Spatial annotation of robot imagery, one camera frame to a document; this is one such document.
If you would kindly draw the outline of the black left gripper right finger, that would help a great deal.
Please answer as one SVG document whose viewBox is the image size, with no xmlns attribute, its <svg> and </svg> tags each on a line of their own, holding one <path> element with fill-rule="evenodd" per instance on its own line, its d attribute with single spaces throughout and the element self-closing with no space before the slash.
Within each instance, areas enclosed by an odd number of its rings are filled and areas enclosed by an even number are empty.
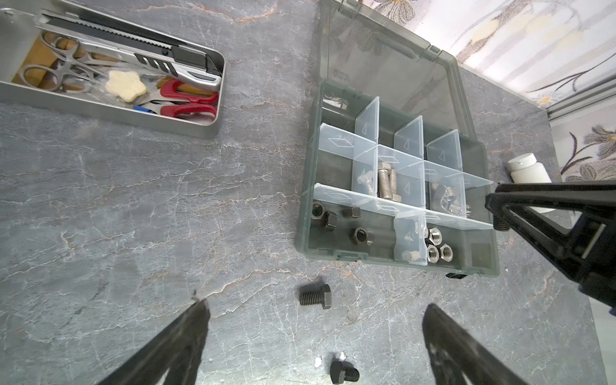
<svg viewBox="0 0 616 385">
<path fill-rule="evenodd" d="M 426 307 L 422 331 L 437 384 L 525 383 L 435 303 Z"/>
</svg>

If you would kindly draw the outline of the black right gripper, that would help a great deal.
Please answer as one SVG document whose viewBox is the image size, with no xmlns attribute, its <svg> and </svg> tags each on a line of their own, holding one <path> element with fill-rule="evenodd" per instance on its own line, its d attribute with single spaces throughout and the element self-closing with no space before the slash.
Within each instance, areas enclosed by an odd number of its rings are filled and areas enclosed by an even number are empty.
<svg viewBox="0 0 616 385">
<path fill-rule="evenodd" d="M 615 181 L 499 184 L 485 207 L 579 283 L 584 295 L 615 309 Z M 530 207 L 579 211 L 580 217 L 566 229 Z"/>
</svg>

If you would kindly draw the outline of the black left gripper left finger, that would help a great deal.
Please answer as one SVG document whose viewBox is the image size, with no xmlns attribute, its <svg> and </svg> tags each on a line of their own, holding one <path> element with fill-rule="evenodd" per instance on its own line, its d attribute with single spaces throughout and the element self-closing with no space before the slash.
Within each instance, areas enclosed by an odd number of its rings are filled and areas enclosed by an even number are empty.
<svg viewBox="0 0 616 385">
<path fill-rule="evenodd" d="M 101 384 L 194 384 L 209 331 L 210 308 L 202 298 L 174 319 Z"/>
</svg>

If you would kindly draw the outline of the silver wing nut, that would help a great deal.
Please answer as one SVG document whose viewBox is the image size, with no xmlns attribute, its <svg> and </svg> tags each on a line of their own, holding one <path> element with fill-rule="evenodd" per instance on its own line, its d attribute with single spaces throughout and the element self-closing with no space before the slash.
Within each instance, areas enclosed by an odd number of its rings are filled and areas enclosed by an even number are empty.
<svg viewBox="0 0 616 385">
<path fill-rule="evenodd" d="M 472 213 L 470 205 L 463 206 L 460 196 L 452 187 L 438 183 L 429 183 L 429 208 L 464 218 Z"/>
</svg>

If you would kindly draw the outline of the silver hex nut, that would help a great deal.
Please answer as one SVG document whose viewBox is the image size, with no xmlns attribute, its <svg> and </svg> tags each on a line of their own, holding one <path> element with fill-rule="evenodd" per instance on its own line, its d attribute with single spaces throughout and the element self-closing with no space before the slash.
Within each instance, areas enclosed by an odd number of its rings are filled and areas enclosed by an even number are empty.
<svg viewBox="0 0 616 385">
<path fill-rule="evenodd" d="M 443 242 L 441 231 L 436 227 L 429 228 L 427 232 L 427 242 L 434 246 L 441 245 Z"/>
<path fill-rule="evenodd" d="M 444 262 L 450 263 L 453 260 L 453 249 L 448 244 L 443 244 L 439 248 L 440 259 Z"/>
<path fill-rule="evenodd" d="M 441 258 L 438 247 L 435 245 L 427 245 L 427 251 L 428 251 L 428 256 L 427 256 L 428 262 L 431 264 L 438 263 L 439 259 Z"/>
</svg>

